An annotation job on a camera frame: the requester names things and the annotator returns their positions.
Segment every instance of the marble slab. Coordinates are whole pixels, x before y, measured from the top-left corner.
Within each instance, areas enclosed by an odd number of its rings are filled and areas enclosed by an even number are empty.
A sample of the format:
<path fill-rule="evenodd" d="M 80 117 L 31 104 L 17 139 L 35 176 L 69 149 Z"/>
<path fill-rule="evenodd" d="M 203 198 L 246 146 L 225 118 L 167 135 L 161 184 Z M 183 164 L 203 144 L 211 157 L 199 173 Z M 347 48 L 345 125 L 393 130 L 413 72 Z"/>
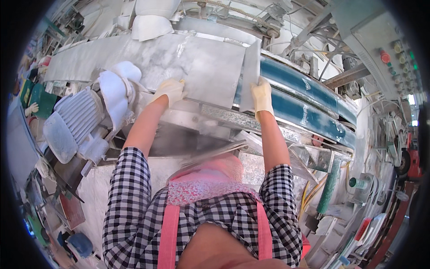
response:
<path fill-rule="evenodd" d="M 121 61 L 142 71 L 141 84 L 155 90 L 168 78 L 185 79 L 188 97 L 231 108 L 245 48 L 201 37 L 166 34 L 138 42 L 130 35 L 90 41 L 55 55 L 45 81 L 92 81 Z"/>

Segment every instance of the black and white checkered shirt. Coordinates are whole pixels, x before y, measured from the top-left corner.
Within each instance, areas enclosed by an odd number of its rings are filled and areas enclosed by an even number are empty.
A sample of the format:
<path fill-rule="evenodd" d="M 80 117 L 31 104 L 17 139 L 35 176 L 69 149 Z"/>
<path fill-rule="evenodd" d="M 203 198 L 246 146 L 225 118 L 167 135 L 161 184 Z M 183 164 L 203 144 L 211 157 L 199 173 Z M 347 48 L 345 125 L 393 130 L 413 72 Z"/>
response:
<path fill-rule="evenodd" d="M 277 165 L 266 175 L 260 197 L 269 219 L 273 257 L 287 265 L 299 264 L 302 250 L 291 167 Z M 161 224 L 168 188 L 151 199 L 151 177 L 142 152 L 125 148 L 111 178 L 104 220 L 103 255 L 109 268 L 156 268 Z M 176 264 L 202 223 L 223 227 L 258 259 L 257 204 L 251 194 L 235 192 L 181 207 Z"/>

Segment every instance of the red wheel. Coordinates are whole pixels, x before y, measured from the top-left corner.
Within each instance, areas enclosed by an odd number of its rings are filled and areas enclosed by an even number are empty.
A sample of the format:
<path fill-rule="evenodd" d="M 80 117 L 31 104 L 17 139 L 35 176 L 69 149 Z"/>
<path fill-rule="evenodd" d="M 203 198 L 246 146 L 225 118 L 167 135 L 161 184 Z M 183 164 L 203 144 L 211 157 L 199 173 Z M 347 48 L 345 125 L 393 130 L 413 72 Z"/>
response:
<path fill-rule="evenodd" d="M 312 135 L 312 145 L 316 146 L 316 147 L 320 147 L 324 141 L 324 139 L 322 137 L 319 137 L 317 135 Z"/>

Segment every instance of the white cotton glove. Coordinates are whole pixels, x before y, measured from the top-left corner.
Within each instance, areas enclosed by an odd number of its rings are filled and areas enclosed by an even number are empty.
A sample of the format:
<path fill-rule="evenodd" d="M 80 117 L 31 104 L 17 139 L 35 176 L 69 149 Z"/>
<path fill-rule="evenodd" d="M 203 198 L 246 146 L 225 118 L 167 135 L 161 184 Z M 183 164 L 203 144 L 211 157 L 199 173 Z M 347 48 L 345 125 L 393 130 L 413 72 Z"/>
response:
<path fill-rule="evenodd" d="M 39 105 L 36 102 L 34 102 L 24 110 L 24 114 L 26 117 L 28 117 L 31 113 L 36 113 L 38 111 L 39 111 Z"/>
<path fill-rule="evenodd" d="M 255 83 L 250 84 L 252 97 L 254 98 L 254 111 L 256 120 L 260 122 L 257 112 L 262 110 L 269 111 L 274 116 L 275 114 L 273 113 L 271 95 L 272 87 L 270 86 L 270 83 L 260 76 L 258 78 L 258 86 Z"/>
<path fill-rule="evenodd" d="M 182 80 L 181 82 L 176 81 L 172 78 L 163 81 L 160 86 L 158 86 L 158 89 L 155 92 L 151 102 L 155 101 L 158 97 L 166 94 L 169 98 L 169 107 L 171 107 L 174 102 L 181 100 L 187 95 L 187 92 L 182 91 L 184 89 L 185 81 Z"/>

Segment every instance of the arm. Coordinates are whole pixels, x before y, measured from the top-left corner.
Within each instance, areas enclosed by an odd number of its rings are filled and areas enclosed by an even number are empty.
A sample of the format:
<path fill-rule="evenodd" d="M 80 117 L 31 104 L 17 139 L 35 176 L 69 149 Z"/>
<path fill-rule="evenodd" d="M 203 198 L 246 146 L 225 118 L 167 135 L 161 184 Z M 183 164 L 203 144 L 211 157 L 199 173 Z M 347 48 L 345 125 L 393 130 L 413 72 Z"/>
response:
<path fill-rule="evenodd" d="M 290 165 L 290 156 L 285 139 L 275 117 L 266 110 L 258 111 L 263 140 L 264 170 L 266 173 L 278 164 Z"/>
<path fill-rule="evenodd" d="M 269 82 L 260 77 L 258 86 L 251 84 L 251 92 L 254 99 L 255 118 L 261 124 L 264 170 L 268 173 L 278 164 L 290 165 L 290 156 L 273 113 L 272 88 Z"/>
<path fill-rule="evenodd" d="M 148 104 L 133 124 L 123 149 L 126 147 L 138 148 L 143 152 L 145 158 L 148 158 L 158 122 L 161 115 L 168 108 L 168 104 L 169 98 L 167 95 L 162 95 Z"/>
<path fill-rule="evenodd" d="M 174 102 L 181 100 L 186 95 L 185 92 L 182 92 L 183 89 L 184 85 L 174 79 L 163 81 L 155 92 L 152 101 L 133 124 L 123 149 L 136 147 L 143 152 L 145 158 L 148 158 L 161 115 Z"/>

